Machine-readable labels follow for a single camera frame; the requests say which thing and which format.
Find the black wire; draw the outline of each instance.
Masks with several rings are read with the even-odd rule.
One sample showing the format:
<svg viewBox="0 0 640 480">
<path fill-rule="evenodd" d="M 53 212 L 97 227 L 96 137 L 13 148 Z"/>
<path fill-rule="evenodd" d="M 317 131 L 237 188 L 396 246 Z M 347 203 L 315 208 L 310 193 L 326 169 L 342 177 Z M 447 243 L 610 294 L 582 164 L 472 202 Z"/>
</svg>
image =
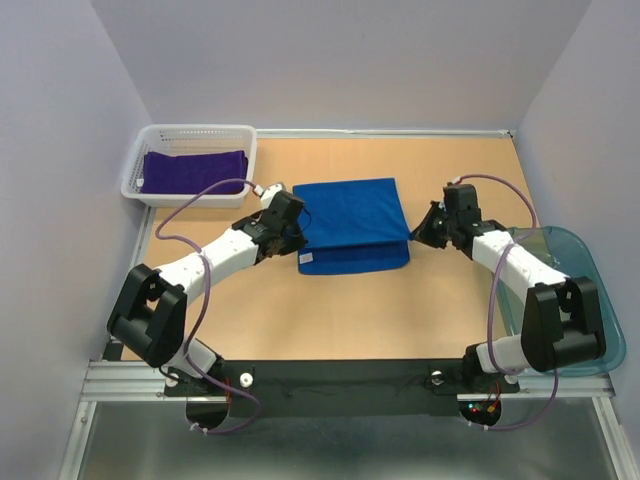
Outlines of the black wire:
<svg viewBox="0 0 640 480">
<path fill-rule="evenodd" d="M 305 227 L 302 229 L 302 231 L 300 232 L 301 234 L 304 233 L 304 231 L 309 228 L 309 225 L 311 225 L 311 222 L 313 221 L 313 217 L 311 216 L 311 212 L 309 210 L 307 210 L 307 207 L 302 207 L 302 211 L 304 213 L 307 214 L 307 216 L 309 217 L 309 223 L 307 223 L 305 225 Z"/>
<path fill-rule="evenodd" d="M 302 211 L 304 213 L 307 214 L 307 216 L 309 217 L 309 222 L 304 226 L 303 229 L 301 229 L 298 233 L 296 233 L 295 235 L 291 235 L 292 237 L 300 237 L 302 236 L 302 234 L 304 233 L 304 231 L 309 228 L 309 225 L 311 225 L 311 222 L 313 221 L 313 217 L 311 216 L 311 212 L 309 210 L 307 210 L 307 207 L 302 207 Z"/>
<path fill-rule="evenodd" d="M 164 370 L 162 370 L 162 367 L 159 367 L 158 371 L 160 372 L 160 375 L 162 375 L 165 378 L 169 378 L 169 379 L 173 380 L 174 382 L 188 383 L 186 380 L 183 380 L 182 378 L 180 378 L 180 375 L 178 375 L 177 373 L 167 373 Z"/>
<path fill-rule="evenodd" d="M 367 382 L 327 382 L 324 384 L 316 384 L 315 382 L 306 382 L 304 380 L 288 379 L 279 380 L 272 379 L 262 382 L 263 385 L 276 385 L 282 389 L 282 393 L 286 397 L 293 396 L 296 392 L 313 393 L 322 395 L 325 397 L 333 397 L 335 395 L 343 394 L 346 390 L 352 390 L 357 388 L 367 387 L 386 387 L 394 390 L 394 395 L 397 397 L 404 390 L 410 387 L 422 386 L 426 377 L 421 375 L 413 375 L 411 377 L 400 378 L 380 378 L 378 380 L 371 380 Z"/>
</svg>

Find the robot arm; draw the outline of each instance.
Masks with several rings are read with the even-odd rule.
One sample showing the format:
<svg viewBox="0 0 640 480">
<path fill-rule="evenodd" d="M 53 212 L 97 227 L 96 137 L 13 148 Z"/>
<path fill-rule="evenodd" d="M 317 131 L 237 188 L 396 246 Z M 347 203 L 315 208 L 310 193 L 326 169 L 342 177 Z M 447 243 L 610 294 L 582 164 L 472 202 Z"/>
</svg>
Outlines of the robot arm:
<svg viewBox="0 0 640 480">
<path fill-rule="evenodd" d="M 297 219 L 304 202 L 272 185 L 261 195 L 262 210 L 234 223 L 202 248 L 209 261 L 211 285 L 257 265 L 274 255 L 287 255 L 306 243 Z M 173 366 L 192 377 L 201 375 L 185 359 L 187 306 L 204 293 L 202 257 L 192 253 L 155 270 L 141 264 L 128 274 L 107 329 L 154 368 Z M 207 372 L 218 360 L 209 347 L 194 339 L 189 356 Z"/>
<path fill-rule="evenodd" d="M 511 235 L 494 220 L 482 220 L 472 185 L 448 185 L 444 202 L 431 209 L 412 232 L 412 240 L 435 248 L 449 241 L 471 260 L 495 273 Z M 503 369 L 533 367 L 544 372 L 602 357 L 606 351 L 596 286 L 588 278 L 570 278 L 513 245 L 501 280 L 525 304 L 522 333 L 493 342 Z M 560 311 L 568 313 L 562 320 Z M 473 345 L 465 355 L 471 375 L 494 373 L 486 343 Z"/>
</svg>

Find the blue towel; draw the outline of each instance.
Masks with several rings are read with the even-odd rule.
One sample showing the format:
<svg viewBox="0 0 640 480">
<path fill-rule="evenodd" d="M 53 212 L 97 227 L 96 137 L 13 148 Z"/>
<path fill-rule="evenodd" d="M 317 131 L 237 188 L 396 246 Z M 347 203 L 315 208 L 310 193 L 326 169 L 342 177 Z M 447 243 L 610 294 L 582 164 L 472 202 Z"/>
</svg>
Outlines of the blue towel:
<svg viewBox="0 0 640 480">
<path fill-rule="evenodd" d="M 309 243 L 298 252 L 305 275 L 400 268 L 409 262 L 409 227 L 393 178 L 296 185 L 305 202 Z"/>
<path fill-rule="evenodd" d="M 142 167 L 140 193 L 195 195 L 220 180 L 247 178 L 247 157 L 242 150 L 170 157 L 149 152 Z M 221 185 L 212 195 L 231 195 L 244 189 L 241 183 Z"/>
</svg>

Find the purple cable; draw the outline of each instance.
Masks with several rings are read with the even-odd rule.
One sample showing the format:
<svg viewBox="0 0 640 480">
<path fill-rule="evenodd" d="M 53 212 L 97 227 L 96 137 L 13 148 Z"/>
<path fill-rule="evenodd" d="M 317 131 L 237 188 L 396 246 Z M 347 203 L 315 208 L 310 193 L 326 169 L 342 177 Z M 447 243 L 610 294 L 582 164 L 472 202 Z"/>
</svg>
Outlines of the purple cable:
<svg viewBox="0 0 640 480">
<path fill-rule="evenodd" d="M 487 350 L 489 352 L 489 360 L 491 360 L 491 364 L 493 365 L 493 368 L 495 368 L 498 372 L 504 375 L 515 375 L 515 374 L 518 374 L 519 372 L 515 370 L 507 370 L 498 365 L 498 362 L 496 361 L 495 352 L 493 351 L 493 319 L 494 319 L 494 314 L 496 309 L 496 299 L 498 296 L 498 283 L 500 282 L 500 274 L 502 273 L 502 270 L 504 270 L 504 266 L 507 263 L 507 257 L 509 256 L 509 252 L 513 247 L 516 246 L 517 243 L 529 238 L 531 235 L 535 233 L 535 229 L 538 226 L 538 219 L 536 217 L 535 209 L 533 208 L 533 205 L 531 204 L 529 199 L 513 183 L 507 180 L 504 180 L 503 178 L 496 177 L 495 175 L 489 175 L 486 173 L 473 173 L 469 175 L 463 175 L 459 177 L 456 183 L 460 183 L 469 178 L 483 178 L 486 180 L 493 180 L 494 182 L 498 182 L 509 187 L 516 195 L 520 197 L 520 199 L 524 202 L 527 209 L 529 210 L 529 213 L 531 214 L 531 228 L 527 230 L 525 233 L 523 233 L 522 235 L 515 237 L 513 239 L 514 243 L 507 245 L 504 251 L 502 252 L 502 255 L 500 255 L 500 259 L 498 260 L 498 263 L 496 265 L 496 271 L 493 276 L 493 281 L 491 282 L 491 292 L 489 293 L 489 312 L 487 315 Z M 515 430 L 521 427 L 526 427 L 528 425 L 531 425 L 532 423 L 540 419 L 540 417 L 542 417 L 547 412 L 549 407 L 551 407 L 551 404 L 555 400 L 556 394 L 558 393 L 559 378 L 558 378 L 557 370 L 554 370 L 554 376 L 555 376 L 555 380 L 553 384 L 553 390 L 551 391 L 551 396 L 549 397 L 549 400 L 547 401 L 543 409 L 540 410 L 540 412 L 538 412 L 537 415 L 534 415 L 529 420 L 526 420 L 522 423 L 518 423 L 515 425 L 507 425 L 504 427 L 488 427 L 489 430 L 495 430 L 495 431 Z"/>
<path fill-rule="evenodd" d="M 226 180 L 221 180 L 219 182 L 214 183 L 213 185 L 205 188 L 202 192 L 198 193 L 197 195 L 195 195 L 193 198 L 191 198 L 189 201 L 187 201 L 184 205 L 178 207 L 177 209 L 175 209 L 173 212 L 171 212 L 167 218 L 165 218 L 162 222 L 160 222 L 160 225 L 158 225 L 158 228 L 156 228 L 156 238 L 160 239 L 160 240 L 177 240 L 179 242 L 182 243 L 186 243 L 187 245 L 189 245 L 192 249 L 194 249 L 199 255 L 200 255 L 200 259 L 202 260 L 202 265 L 204 266 L 204 297 L 202 300 L 202 308 L 200 309 L 200 314 L 198 315 L 198 319 L 196 320 L 195 325 L 193 326 L 193 329 L 191 329 L 191 332 L 189 333 L 189 336 L 187 337 L 187 341 L 184 343 L 183 345 L 183 352 L 185 354 L 185 359 L 187 360 L 187 362 L 189 363 L 189 365 L 191 365 L 191 367 L 198 372 L 199 375 L 202 376 L 202 378 L 204 378 L 205 380 L 207 380 L 209 383 L 211 383 L 212 385 L 221 388 L 222 390 L 238 395 L 240 397 L 244 397 L 248 400 L 251 400 L 253 403 L 255 403 L 256 405 L 256 410 L 253 413 L 253 415 L 251 417 L 249 417 L 247 420 L 234 425 L 233 427 L 229 427 L 229 428 L 225 428 L 222 430 L 216 429 L 216 430 L 204 430 L 203 428 L 201 428 L 199 425 L 197 424 L 191 424 L 192 428 L 198 430 L 199 432 L 202 432 L 204 434 L 211 434 L 211 435 L 221 435 L 221 434 L 225 434 L 225 433 L 233 433 L 233 432 L 237 432 L 238 430 L 248 426 L 250 423 L 252 423 L 260 414 L 260 411 L 262 410 L 262 404 L 260 403 L 260 400 L 258 400 L 255 396 L 251 395 L 248 392 L 239 390 L 237 388 L 231 387 L 229 385 L 226 385 L 225 383 L 220 382 L 219 380 L 216 380 L 215 378 L 211 377 L 210 375 L 207 374 L 207 372 L 203 371 L 200 367 L 198 367 L 198 365 L 196 365 L 196 363 L 191 359 L 191 356 L 189 355 L 189 346 L 191 345 L 191 342 L 193 341 L 193 339 L 196 336 L 196 333 L 198 331 L 198 329 L 200 328 L 200 325 L 202 325 L 202 322 L 204 321 L 204 317 L 207 313 L 207 308 L 209 306 L 209 299 L 211 297 L 211 266 L 209 265 L 209 260 L 207 260 L 207 258 L 204 256 L 203 252 L 202 252 L 202 248 L 200 248 L 200 246 L 195 243 L 193 240 L 184 237 L 182 235 L 163 235 L 161 233 L 161 230 L 167 225 L 167 223 L 169 223 L 171 220 L 173 220 L 180 212 L 182 212 L 185 208 L 187 208 L 188 206 L 190 206 L 191 204 L 193 204 L 196 200 L 198 200 L 200 197 L 202 197 L 203 195 L 206 195 L 207 193 L 210 193 L 212 190 L 218 188 L 221 185 L 227 184 L 227 183 L 236 183 L 236 182 L 240 182 L 240 183 L 244 183 L 245 185 L 249 185 L 251 188 L 256 188 L 256 184 L 253 182 L 250 182 L 249 180 L 245 180 L 243 178 L 229 178 Z"/>
</svg>

